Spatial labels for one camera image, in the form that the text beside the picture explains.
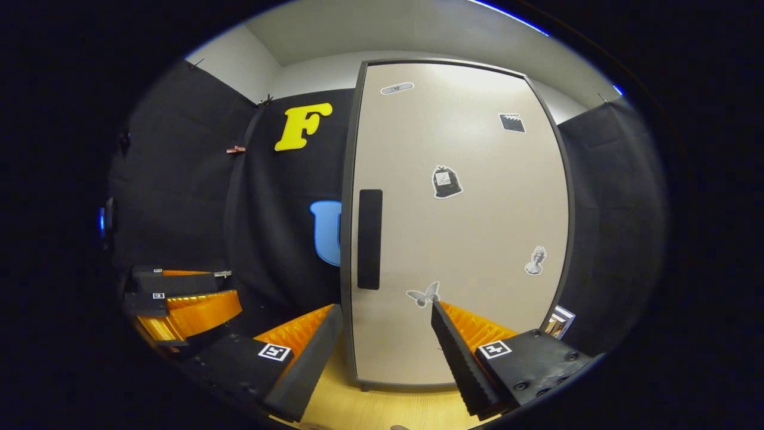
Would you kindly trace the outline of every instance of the yellow letter f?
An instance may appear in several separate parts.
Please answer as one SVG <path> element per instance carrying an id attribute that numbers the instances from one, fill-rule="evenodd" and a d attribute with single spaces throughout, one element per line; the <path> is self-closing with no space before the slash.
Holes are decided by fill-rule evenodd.
<path id="1" fill-rule="evenodd" d="M 332 114 L 332 105 L 321 103 L 320 105 L 302 106 L 288 109 L 286 115 L 286 125 L 281 140 L 276 142 L 277 151 L 286 151 L 288 149 L 300 149 L 308 141 L 303 138 L 303 130 L 308 135 L 312 135 L 319 129 L 319 116 L 329 116 Z"/>

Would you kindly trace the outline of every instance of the black fabric backdrop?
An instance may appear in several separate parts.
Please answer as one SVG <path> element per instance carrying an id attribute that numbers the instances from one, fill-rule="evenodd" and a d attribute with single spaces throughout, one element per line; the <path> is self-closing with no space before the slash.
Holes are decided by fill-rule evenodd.
<path id="1" fill-rule="evenodd" d="M 112 160 L 115 266 L 232 270 L 225 288 L 238 290 L 244 311 L 231 325 L 251 336 L 339 303 L 339 268 L 316 253 L 309 208 L 340 201 L 353 90 L 256 106 L 189 66 L 177 64 L 147 93 L 129 119 L 128 150 Z M 275 151 L 284 112 L 318 103 L 330 103 L 333 112 L 313 135 L 303 132 L 308 144 Z M 226 153 L 234 145 L 247 151 Z M 237 163 L 240 174 L 232 177 Z M 239 183 L 229 195 L 231 181 Z"/>
<path id="2" fill-rule="evenodd" d="M 331 90 L 275 99 L 264 109 L 247 144 L 241 195 L 231 240 L 233 280 L 251 292 L 258 312 L 273 322 L 340 302 L 339 267 L 323 261 L 314 243 L 310 205 L 340 201 L 342 161 L 354 90 Z M 287 117 L 298 106 L 330 103 L 305 147 L 275 151 Z M 258 331 L 261 322 L 244 328 Z"/>
<path id="3" fill-rule="evenodd" d="M 189 63 L 172 67 L 129 119 L 112 160 L 117 267 L 228 268 L 222 220 L 235 156 L 255 105 Z"/>
<path id="4" fill-rule="evenodd" d="M 623 339 L 652 292 L 664 259 L 666 189 L 655 142 L 623 97 L 558 127 L 575 194 L 559 305 L 576 317 L 563 341 L 596 355 Z"/>

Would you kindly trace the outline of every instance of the clapperboard sticker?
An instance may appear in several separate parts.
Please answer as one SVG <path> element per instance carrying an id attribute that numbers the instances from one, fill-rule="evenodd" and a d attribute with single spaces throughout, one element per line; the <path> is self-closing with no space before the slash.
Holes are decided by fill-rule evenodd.
<path id="1" fill-rule="evenodd" d="M 523 125 L 523 120 L 520 118 L 520 114 L 500 113 L 499 118 L 501 119 L 501 125 L 504 126 L 505 130 L 521 133 L 525 132 L 525 126 Z"/>

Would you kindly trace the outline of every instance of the black door handle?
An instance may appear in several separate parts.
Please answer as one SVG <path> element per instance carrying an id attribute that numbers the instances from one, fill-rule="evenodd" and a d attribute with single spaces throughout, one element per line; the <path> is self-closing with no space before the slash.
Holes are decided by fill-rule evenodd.
<path id="1" fill-rule="evenodd" d="M 361 190 L 358 196 L 358 287 L 380 289 L 382 190 Z"/>

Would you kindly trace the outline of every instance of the butterfly sticker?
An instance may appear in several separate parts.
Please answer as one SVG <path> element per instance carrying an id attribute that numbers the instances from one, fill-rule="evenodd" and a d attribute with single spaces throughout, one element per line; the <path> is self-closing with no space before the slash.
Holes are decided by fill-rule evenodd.
<path id="1" fill-rule="evenodd" d="M 416 302 L 416 305 L 420 308 L 424 308 L 427 306 L 428 302 L 432 301 L 438 301 L 440 300 L 440 296 L 438 295 L 438 286 L 440 285 L 440 282 L 435 281 L 432 284 L 430 284 L 429 287 L 427 287 L 426 292 L 418 292 L 416 290 L 407 291 L 406 295 L 411 297 Z"/>

